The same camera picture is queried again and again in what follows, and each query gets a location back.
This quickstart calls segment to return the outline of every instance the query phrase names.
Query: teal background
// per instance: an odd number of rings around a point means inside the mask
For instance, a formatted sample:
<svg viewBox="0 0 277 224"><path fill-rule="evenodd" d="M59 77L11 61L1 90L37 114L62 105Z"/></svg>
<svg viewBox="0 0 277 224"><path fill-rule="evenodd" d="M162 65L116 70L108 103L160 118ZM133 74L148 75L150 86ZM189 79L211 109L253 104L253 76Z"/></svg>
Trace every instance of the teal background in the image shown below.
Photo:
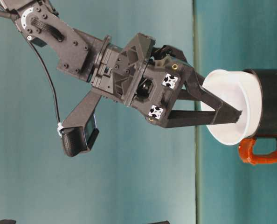
<svg viewBox="0 0 277 224"><path fill-rule="evenodd" d="M121 47L137 33L184 49L193 62L190 0L52 0L72 27ZM90 86L58 72L40 49L59 97L62 120ZM193 109L188 102L178 108ZM0 219L18 224L195 223L194 128L163 130L137 111L102 99L101 134L89 154L63 154L53 101L37 58L0 18Z"/></svg>
<svg viewBox="0 0 277 224"><path fill-rule="evenodd" d="M277 0L196 0L197 70L277 68ZM200 224L277 224L277 164L243 164L237 146L198 128ZM256 153L275 149L260 140Z"/></svg>

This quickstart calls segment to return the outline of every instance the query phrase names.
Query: orange handle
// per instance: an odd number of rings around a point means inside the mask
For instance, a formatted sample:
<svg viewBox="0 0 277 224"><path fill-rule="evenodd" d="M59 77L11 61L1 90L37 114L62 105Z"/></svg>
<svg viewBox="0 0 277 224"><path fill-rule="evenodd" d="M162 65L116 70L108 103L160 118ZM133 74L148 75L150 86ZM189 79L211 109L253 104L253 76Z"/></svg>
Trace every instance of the orange handle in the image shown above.
<svg viewBox="0 0 277 224"><path fill-rule="evenodd" d="M277 163L277 150L268 155L255 155L253 148L256 139L243 139L239 145L239 155L244 163L256 164L273 164Z"/></svg>

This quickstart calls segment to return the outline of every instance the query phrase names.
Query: screw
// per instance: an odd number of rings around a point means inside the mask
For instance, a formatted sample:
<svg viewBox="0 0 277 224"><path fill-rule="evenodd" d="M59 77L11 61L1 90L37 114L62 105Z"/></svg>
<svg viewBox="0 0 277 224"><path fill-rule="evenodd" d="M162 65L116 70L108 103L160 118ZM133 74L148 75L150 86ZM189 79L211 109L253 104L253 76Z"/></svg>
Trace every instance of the screw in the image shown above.
<svg viewBox="0 0 277 224"><path fill-rule="evenodd" d="M177 65L177 64L173 64L173 65L172 65L172 69L173 69L173 70L177 70L177 69L178 69L178 65Z"/></svg>

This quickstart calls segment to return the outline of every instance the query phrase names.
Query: black container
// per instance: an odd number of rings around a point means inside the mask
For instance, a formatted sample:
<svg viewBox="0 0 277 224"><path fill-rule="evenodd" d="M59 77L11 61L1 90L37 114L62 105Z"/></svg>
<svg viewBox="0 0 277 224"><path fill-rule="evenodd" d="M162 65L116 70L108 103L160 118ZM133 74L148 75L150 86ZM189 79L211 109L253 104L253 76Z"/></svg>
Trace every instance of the black container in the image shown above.
<svg viewBox="0 0 277 224"><path fill-rule="evenodd" d="M257 75L262 90L262 115L253 137L277 138L277 70L244 71Z"/></svg>

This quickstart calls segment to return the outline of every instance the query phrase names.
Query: white plastic cup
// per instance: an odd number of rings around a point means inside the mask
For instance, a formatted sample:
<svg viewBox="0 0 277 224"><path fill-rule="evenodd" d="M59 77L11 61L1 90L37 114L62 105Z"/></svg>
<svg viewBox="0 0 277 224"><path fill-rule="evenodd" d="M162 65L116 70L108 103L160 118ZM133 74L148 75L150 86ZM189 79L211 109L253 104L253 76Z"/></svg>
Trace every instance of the white plastic cup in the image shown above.
<svg viewBox="0 0 277 224"><path fill-rule="evenodd" d="M242 114L237 123L208 125L210 133L222 144L232 146L252 136L260 123L262 114L262 91L256 75L243 71L212 71L203 87ZM201 102L202 111L214 111Z"/></svg>

